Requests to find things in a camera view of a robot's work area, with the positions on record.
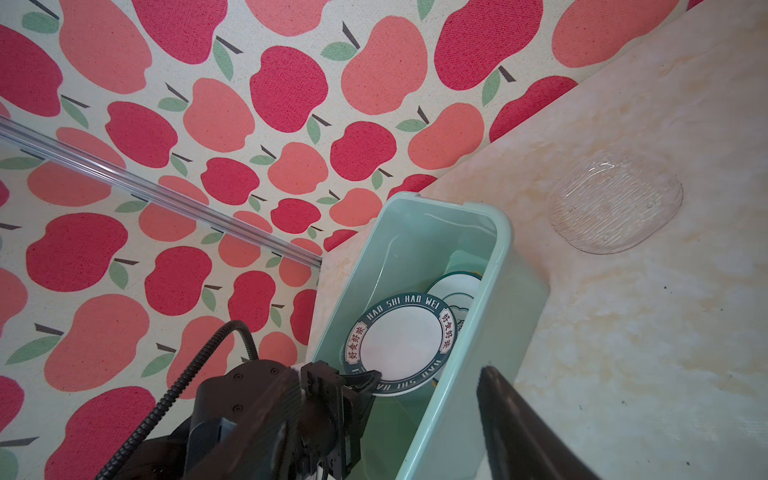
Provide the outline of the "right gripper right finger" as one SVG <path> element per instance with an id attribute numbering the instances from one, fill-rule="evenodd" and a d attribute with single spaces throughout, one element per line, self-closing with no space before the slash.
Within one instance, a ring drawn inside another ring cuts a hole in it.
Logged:
<path id="1" fill-rule="evenodd" d="M 481 369 L 476 394 L 492 478 L 598 479 L 498 369 Z"/>

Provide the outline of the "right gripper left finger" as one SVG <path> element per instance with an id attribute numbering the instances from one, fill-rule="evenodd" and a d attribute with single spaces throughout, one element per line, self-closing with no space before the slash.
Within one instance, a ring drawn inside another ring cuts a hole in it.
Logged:
<path id="1" fill-rule="evenodd" d="M 184 477 L 288 479 L 299 416 L 299 376 L 291 368 L 237 368 L 204 381 Z"/>

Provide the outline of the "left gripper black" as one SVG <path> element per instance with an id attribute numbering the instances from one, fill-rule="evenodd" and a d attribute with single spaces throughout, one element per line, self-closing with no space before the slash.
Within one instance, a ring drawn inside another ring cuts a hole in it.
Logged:
<path id="1" fill-rule="evenodd" d="M 305 364 L 300 370 L 303 392 L 298 440 L 291 476 L 347 479 L 362 458 L 361 440 L 381 380 L 377 370 L 341 374 L 328 363 Z"/>

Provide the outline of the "white plate green clover emblem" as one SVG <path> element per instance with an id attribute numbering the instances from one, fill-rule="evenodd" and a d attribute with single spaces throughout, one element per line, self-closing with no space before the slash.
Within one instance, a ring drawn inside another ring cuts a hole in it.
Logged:
<path id="1" fill-rule="evenodd" d="M 443 275 L 426 290 L 440 298 L 451 309 L 460 331 L 479 291 L 482 277 L 473 272 L 457 271 Z"/>

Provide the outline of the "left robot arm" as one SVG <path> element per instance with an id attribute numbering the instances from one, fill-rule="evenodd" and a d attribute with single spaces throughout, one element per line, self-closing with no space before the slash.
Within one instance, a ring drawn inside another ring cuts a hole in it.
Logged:
<path id="1" fill-rule="evenodd" d="M 241 335 L 248 359 L 203 381 L 190 417 L 151 432 L 213 354 Z M 98 473 L 100 479 L 345 479 L 361 459 L 378 371 L 342 375 L 319 361 L 298 370 L 259 358 L 241 321 L 220 327 Z"/>

